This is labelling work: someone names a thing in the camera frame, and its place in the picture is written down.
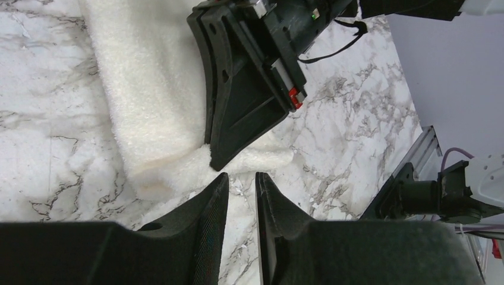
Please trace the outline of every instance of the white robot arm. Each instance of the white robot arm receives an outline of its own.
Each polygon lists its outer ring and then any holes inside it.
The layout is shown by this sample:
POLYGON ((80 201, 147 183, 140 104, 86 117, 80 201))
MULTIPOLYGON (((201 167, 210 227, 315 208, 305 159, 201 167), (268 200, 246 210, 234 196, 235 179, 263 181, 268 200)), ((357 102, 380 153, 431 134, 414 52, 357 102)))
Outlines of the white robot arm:
POLYGON ((471 189, 472 199, 504 208, 504 154, 469 160, 465 184, 471 189))
POLYGON ((478 16, 504 13, 504 0, 465 0, 460 12, 478 16))

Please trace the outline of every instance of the black plastic part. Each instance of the black plastic part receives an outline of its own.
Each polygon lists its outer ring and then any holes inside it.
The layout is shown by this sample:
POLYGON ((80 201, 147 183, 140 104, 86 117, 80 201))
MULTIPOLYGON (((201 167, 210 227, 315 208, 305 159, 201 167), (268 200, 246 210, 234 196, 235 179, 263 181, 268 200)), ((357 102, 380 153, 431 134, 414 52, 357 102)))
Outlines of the black plastic part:
POLYGON ((436 181, 404 181, 399 186, 399 200, 405 214, 437 214, 441 192, 436 181))
POLYGON ((344 11, 352 0, 277 0, 272 15, 278 17, 275 29, 285 30, 296 58, 304 53, 313 40, 344 11), (313 20, 317 9, 320 17, 313 20))
POLYGON ((413 165, 406 163, 391 176, 360 219, 405 219, 414 214, 437 214, 447 223, 472 224, 504 213, 504 209, 472 199, 465 186, 467 161, 438 174, 437 181, 415 181, 413 165))
POLYGON ((226 173, 132 232, 116 223, 0 224, 2 284, 217 284, 226 173))
POLYGON ((306 95, 298 55, 350 2, 272 1, 262 18, 254 18, 238 1, 207 1, 193 8, 187 22, 203 59, 205 143, 210 144, 212 168, 222 170, 300 107, 290 95, 292 88, 306 95), (315 9, 317 19, 312 17, 315 9), (283 65, 285 74, 275 64, 283 65))
POLYGON ((465 0, 360 0, 362 18, 400 14, 418 18, 452 21, 460 15, 465 0))
POLYGON ((342 18, 355 18, 357 16, 357 12, 359 10, 359 3, 357 0, 353 0, 346 6, 345 10, 338 16, 342 18))
POLYGON ((265 173, 256 174, 256 195, 263 285, 483 283, 440 223, 317 221, 265 173))
POLYGON ((471 189, 465 185, 467 161, 459 161, 438 173, 443 192, 439 216, 447 223, 477 223, 482 218, 504 213, 504 210, 471 198, 471 189))

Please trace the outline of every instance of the black mount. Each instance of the black mount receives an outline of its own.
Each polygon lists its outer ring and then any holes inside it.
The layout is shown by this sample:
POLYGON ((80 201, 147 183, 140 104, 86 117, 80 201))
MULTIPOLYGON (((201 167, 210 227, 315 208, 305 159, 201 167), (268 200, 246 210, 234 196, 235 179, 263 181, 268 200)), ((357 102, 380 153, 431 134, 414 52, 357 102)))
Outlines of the black mount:
POLYGON ((460 15, 465 0, 353 0, 343 17, 355 17, 360 4, 362 18, 399 14, 404 16, 452 21, 460 15))
POLYGON ((436 214, 447 223, 473 224, 504 213, 499 207, 471 198, 465 185, 467 161, 438 173, 437 181, 416 181, 414 168, 406 163, 391 176, 365 210, 361 219, 405 219, 417 214, 436 214))

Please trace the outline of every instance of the black bracket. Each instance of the black bracket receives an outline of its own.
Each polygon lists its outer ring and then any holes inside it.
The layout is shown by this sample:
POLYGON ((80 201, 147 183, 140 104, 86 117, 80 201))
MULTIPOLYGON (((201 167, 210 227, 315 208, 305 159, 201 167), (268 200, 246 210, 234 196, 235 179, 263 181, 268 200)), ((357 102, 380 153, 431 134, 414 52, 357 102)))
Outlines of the black bracket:
POLYGON ((1 283, 217 285, 228 196, 223 173, 137 232, 103 221, 0 223, 1 283))
POLYGON ((217 171, 298 109, 305 94, 306 79, 275 14, 254 19, 244 11, 234 1, 208 1, 187 18, 203 59, 205 143, 217 171))
POLYGON ((360 0, 362 18, 399 14, 452 21, 460 15, 465 0, 360 0))
POLYGON ((437 180, 414 179, 413 164, 406 163, 391 176, 360 219, 401 220, 412 215, 435 214, 445 223, 472 224, 504 210, 471 198, 465 185, 467 161, 438 173, 437 180))

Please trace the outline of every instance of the hole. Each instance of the hole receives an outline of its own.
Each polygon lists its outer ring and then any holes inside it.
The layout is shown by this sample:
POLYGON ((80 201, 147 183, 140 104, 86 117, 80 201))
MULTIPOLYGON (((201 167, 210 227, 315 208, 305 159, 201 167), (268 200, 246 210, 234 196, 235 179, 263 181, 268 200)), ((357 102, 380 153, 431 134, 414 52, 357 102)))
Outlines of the hole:
POLYGON ((210 24, 210 31, 212 31, 213 34, 217 34, 217 30, 215 29, 215 26, 213 24, 210 24))
POLYGON ((223 70, 222 71, 222 81, 224 81, 224 83, 226 83, 226 82, 228 82, 228 79, 229 79, 228 73, 225 70, 223 70))
POLYGON ((148 223, 148 224, 143 225, 143 227, 141 227, 140 230, 138 230, 138 231, 139 232, 148 232, 150 230, 159 230, 162 227, 163 227, 163 225, 160 223, 148 223))

